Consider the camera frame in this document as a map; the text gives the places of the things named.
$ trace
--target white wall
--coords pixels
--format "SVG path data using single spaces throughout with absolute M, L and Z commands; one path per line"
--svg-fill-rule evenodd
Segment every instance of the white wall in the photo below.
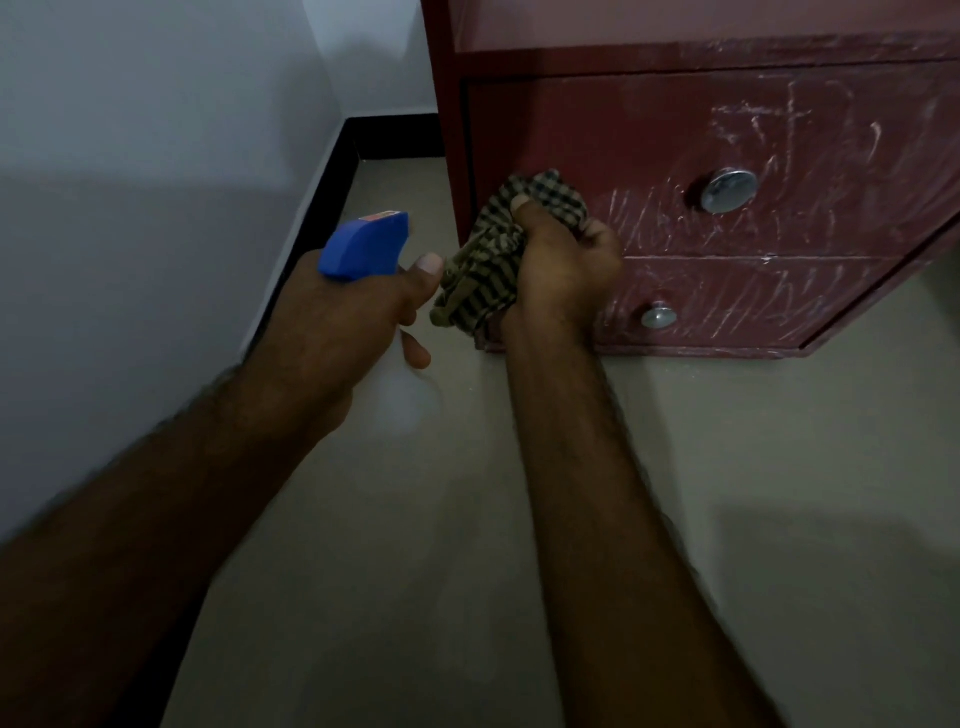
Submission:
M 303 0 L 346 116 L 436 112 L 420 0 Z
M 0 6 L 0 539 L 237 361 L 341 121 L 300 0 Z

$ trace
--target hairy arm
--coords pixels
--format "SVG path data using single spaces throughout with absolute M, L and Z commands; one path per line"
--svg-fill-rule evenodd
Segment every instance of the hairy arm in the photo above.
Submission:
M 96 725 L 435 292 L 300 262 L 247 363 L 0 551 L 0 725 Z M 429 354 L 406 337 L 408 361 Z
M 781 726 L 674 547 L 591 351 L 618 241 L 592 223 L 580 245 L 515 207 L 529 244 L 503 330 L 567 724 Z

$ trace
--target metal knob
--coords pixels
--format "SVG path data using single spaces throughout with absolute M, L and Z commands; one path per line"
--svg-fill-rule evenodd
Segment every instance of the metal knob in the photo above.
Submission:
M 661 303 L 657 303 L 643 314 L 640 322 L 647 328 L 667 328 L 677 323 L 677 312 Z
M 760 181 L 753 172 L 721 169 L 704 188 L 700 207 L 714 215 L 733 212 L 749 203 L 759 187 Z

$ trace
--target forearm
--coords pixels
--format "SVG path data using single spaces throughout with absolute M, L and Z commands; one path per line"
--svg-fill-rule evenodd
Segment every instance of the forearm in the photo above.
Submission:
M 586 345 L 504 324 L 568 724 L 780 725 L 643 487 Z
M 248 384 L 215 387 L 0 552 L 0 724 L 97 724 L 309 451 Z

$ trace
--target cloth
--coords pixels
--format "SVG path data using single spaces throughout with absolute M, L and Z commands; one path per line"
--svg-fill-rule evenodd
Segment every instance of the cloth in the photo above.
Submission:
M 519 194 L 539 202 L 577 237 L 587 226 L 587 203 L 560 172 L 550 169 L 530 180 L 512 175 L 480 210 L 467 245 L 446 262 L 442 290 L 430 311 L 435 326 L 473 335 L 516 301 L 516 277 L 527 245 L 526 233 L 510 213 L 510 202 Z

